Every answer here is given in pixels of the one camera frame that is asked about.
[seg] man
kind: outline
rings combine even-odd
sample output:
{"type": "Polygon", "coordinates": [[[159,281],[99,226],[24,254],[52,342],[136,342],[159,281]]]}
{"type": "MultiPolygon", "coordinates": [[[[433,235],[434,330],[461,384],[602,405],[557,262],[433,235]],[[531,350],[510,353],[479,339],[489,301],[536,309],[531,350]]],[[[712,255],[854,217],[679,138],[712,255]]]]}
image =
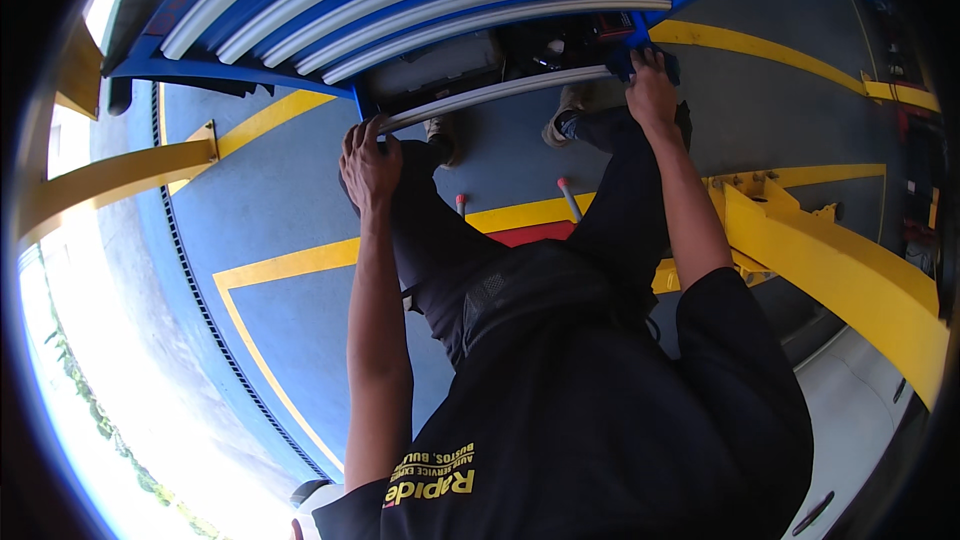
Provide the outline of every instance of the man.
{"type": "Polygon", "coordinates": [[[360,215],[335,538],[775,538],[810,485],[810,415],[675,124],[664,55],[632,52],[627,107],[564,89],[546,135],[611,152],[565,241],[507,248],[438,196],[450,136],[343,139],[360,215]],[[670,246],[681,359],[644,325],[670,246]],[[399,280],[457,371],[411,443],[399,280]]]}

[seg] blue painted floor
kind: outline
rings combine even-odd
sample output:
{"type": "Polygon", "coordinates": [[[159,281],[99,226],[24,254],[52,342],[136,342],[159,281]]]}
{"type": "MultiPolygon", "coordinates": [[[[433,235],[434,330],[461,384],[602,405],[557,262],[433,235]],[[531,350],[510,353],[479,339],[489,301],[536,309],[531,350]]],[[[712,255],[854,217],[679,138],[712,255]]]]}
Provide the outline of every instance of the blue painted floor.
{"type": "MultiPolygon", "coordinates": [[[[744,31],[815,56],[859,76],[871,57],[851,0],[700,0],[678,18],[744,31]]],[[[762,168],[884,162],[890,189],[903,187],[895,109],[810,73],[747,55],[698,46],[671,46],[682,67],[680,97],[694,125],[691,154],[703,175],[762,168]]],[[[167,86],[167,133],[186,138],[209,119],[223,135],[290,90],[247,98],[167,86]]],[[[557,198],[566,176],[576,193],[596,189],[607,155],[582,144],[556,150],[540,130],[556,109],[560,89],[541,90],[480,105],[457,114],[464,161],[438,170],[440,195],[451,206],[469,196],[481,211],[557,198]]],[[[302,114],[230,154],[180,190],[173,200],[184,246],[198,284],[235,357],[284,428],[335,480],[342,479],[283,406],[260,374],[220,300],[212,275],[250,263],[321,246],[359,233],[357,219],[337,182],[337,158],[346,130],[356,123],[354,103],[337,98],[302,114]]],[[[397,133],[424,138],[421,126],[397,133]]],[[[843,200],[841,223],[875,240],[881,227],[881,182],[855,180],[800,188],[804,208],[843,200]]],[[[883,244],[898,242],[900,203],[888,191],[883,244]]],[[[349,396],[345,368],[346,319],[354,268],[344,267],[235,289],[231,296],[265,361],[299,411],[343,459],[349,396]]],[[[783,280],[758,294],[790,295],[797,309],[809,302],[783,280]]],[[[677,296],[661,296],[654,319],[662,343],[676,354],[673,310],[677,296]]],[[[777,298],[783,302],[791,300],[777,298]]],[[[416,379],[414,430],[444,399],[452,379],[440,344],[424,318],[407,317],[416,379]]],[[[215,351],[207,359],[222,359],[215,351]]],[[[265,429],[262,416],[244,410],[248,426],[265,429]]],[[[272,434],[268,428],[262,434],[272,434]]],[[[280,443],[270,450],[282,452],[280,443]]],[[[289,450],[280,462],[289,462],[289,450]]],[[[303,468],[295,472],[303,474],[303,468]]]]}

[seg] hand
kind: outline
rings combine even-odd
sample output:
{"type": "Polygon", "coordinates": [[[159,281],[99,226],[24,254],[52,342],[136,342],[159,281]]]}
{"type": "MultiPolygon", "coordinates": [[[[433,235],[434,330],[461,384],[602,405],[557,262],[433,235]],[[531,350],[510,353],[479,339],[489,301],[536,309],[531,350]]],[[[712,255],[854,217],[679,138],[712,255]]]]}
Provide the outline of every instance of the hand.
{"type": "Polygon", "coordinates": [[[387,134],[387,154],[382,154],[377,146],[380,125],[385,119],[385,114],[378,114],[354,125],[343,136],[340,174],[346,193],[360,209],[361,219],[379,209],[389,211],[394,189],[401,180],[400,141],[387,134]]]}
{"type": "Polygon", "coordinates": [[[647,48],[641,56],[636,50],[631,50],[630,62],[635,71],[630,76],[630,86],[626,92],[630,114],[651,142],[665,136],[671,139],[679,137],[679,133],[673,133],[676,127],[677,90],[666,75],[664,54],[658,52],[654,55],[653,49],[647,48]]]}

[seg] shoe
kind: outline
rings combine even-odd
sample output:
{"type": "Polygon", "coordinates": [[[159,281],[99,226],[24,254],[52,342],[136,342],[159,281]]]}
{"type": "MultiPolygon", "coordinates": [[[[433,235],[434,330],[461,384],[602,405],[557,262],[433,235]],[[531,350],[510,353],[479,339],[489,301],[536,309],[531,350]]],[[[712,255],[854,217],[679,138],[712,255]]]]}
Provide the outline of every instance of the shoe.
{"type": "Polygon", "coordinates": [[[594,85],[589,82],[563,86],[563,89],[559,91],[559,106],[557,107],[557,112],[550,117],[546,126],[543,127],[543,132],[540,134],[547,146],[553,147],[554,149],[561,149],[570,142],[570,138],[564,136],[557,127],[557,118],[568,111],[587,113],[587,101],[593,93],[593,90],[594,85]]]}
{"type": "Polygon", "coordinates": [[[439,166],[451,170],[460,165],[460,142],[453,133],[453,117],[441,114],[423,122],[426,129],[426,143],[439,148],[442,161],[439,166]]]}

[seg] metal grate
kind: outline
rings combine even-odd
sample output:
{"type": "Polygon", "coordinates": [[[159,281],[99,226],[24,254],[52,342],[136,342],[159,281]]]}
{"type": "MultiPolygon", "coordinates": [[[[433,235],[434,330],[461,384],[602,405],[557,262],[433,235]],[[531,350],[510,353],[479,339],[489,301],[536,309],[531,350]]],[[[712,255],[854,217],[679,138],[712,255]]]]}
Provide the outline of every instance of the metal grate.
{"type": "MultiPolygon", "coordinates": [[[[150,89],[150,118],[152,124],[153,132],[153,145],[159,147],[161,145],[161,126],[160,126],[160,107],[159,107],[159,92],[160,84],[158,82],[151,83],[150,89]]],[[[170,193],[167,191],[167,186],[160,186],[160,197],[163,199],[163,210],[167,216],[167,224],[170,226],[170,235],[174,239],[174,246],[176,247],[176,257],[179,258],[180,267],[183,268],[183,275],[186,276],[186,282],[190,286],[190,292],[193,293],[194,300],[197,301],[197,307],[199,307],[199,312],[203,316],[203,321],[206,322],[206,327],[209,328],[210,334],[213,336],[213,340],[217,342],[217,347],[220,349],[220,353],[223,355],[223,358],[226,359],[226,364],[230,366],[230,369],[233,370],[233,375],[237,377],[237,380],[240,381],[240,385],[243,386],[246,390],[246,394],[253,401],[254,404],[260,410],[260,413],[267,418],[267,421],[270,422],[270,425],[273,426],[273,429],[280,435],[281,438],[286,440],[287,444],[290,445],[290,448],[299,455],[303,462],[307,464],[310,469],[314,471],[321,479],[332,482],[330,477],[324,473],[317,463],[310,458],[304,449],[300,447],[296,440],[294,440],[287,430],[283,428],[281,422],[274,417],[274,414],[270,412],[270,409],[267,405],[260,400],[260,396],[257,390],[254,390],[254,387],[251,385],[250,381],[247,379],[247,376],[244,375],[243,369],[240,368],[240,365],[237,363],[234,358],[234,354],[231,352],[227,342],[224,342],[220,330],[217,328],[217,324],[213,321],[213,317],[210,315],[210,310],[207,308],[207,303],[204,301],[204,295],[200,292],[200,287],[197,284],[196,278],[193,275],[193,269],[190,267],[190,261],[186,258],[186,252],[184,251],[184,245],[181,242],[180,231],[177,228],[177,220],[174,217],[173,203],[170,201],[170,193]]]]}

